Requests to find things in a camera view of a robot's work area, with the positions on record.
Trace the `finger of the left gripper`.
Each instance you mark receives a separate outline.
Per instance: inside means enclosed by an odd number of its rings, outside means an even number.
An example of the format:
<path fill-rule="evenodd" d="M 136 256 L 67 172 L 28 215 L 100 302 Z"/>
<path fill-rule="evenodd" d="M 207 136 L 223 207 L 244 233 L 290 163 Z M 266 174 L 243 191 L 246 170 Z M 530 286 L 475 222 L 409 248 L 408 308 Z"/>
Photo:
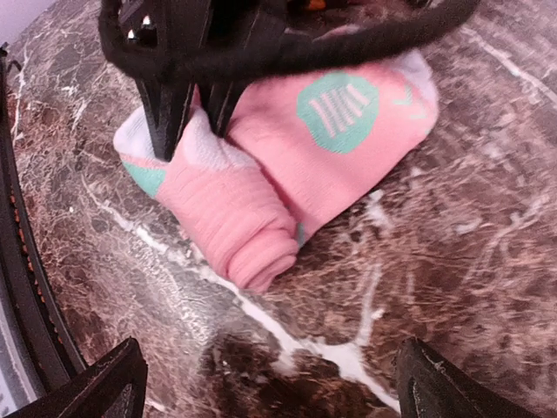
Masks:
<path fill-rule="evenodd" d="M 155 157 L 170 161 L 189 121 L 194 83 L 161 84 L 156 80 L 135 80 Z"/>
<path fill-rule="evenodd" d="M 201 105 L 206 111 L 211 130 L 224 138 L 236 105 L 244 92 L 243 82 L 205 84 L 199 87 Z"/>

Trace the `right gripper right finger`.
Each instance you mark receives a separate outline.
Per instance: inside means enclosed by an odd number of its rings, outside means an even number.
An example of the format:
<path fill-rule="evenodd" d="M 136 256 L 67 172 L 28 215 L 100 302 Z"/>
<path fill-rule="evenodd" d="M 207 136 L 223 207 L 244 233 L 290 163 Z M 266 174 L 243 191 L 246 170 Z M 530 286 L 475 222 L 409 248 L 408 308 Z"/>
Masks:
<path fill-rule="evenodd" d="M 537 415 L 467 376 L 452 362 L 410 337 L 399 346 L 395 366 L 403 418 L 535 418 Z"/>

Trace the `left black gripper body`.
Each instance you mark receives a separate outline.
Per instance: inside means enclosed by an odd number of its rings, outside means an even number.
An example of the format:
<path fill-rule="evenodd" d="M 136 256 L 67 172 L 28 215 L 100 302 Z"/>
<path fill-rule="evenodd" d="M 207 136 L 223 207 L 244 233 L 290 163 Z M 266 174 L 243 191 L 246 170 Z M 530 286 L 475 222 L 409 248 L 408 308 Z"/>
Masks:
<path fill-rule="evenodd" d="M 291 32 L 307 1 L 103 1 L 108 62 L 146 83 L 213 83 L 346 66 L 344 37 Z"/>

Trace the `pink patterned sock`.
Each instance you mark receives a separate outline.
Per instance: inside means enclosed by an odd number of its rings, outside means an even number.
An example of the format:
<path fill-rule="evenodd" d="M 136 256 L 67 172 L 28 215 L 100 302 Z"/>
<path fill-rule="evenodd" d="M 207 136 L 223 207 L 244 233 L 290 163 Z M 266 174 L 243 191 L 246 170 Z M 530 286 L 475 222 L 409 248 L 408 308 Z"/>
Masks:
<path fill-rule="evenodd" d="M 409 51 L 253 84 L 226 138 L 194 105 L 167 162 L 154 154 L 143 109 L 113 144 L 138 186 L 171 211 L 219 276 L 263 292 L 319 228 L 426 138 L 438 115 L 432 70 Z"/>

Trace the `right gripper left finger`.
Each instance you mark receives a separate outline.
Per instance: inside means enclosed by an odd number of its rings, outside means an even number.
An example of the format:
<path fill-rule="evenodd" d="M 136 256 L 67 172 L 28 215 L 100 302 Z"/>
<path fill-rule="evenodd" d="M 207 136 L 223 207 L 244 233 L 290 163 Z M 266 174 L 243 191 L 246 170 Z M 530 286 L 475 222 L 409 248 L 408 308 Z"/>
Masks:
<path fill-rule="evenodd" d="M 10 416 L 141 418 L 147 375 L 139 343 L 130 337 L 70 382 Z"/>

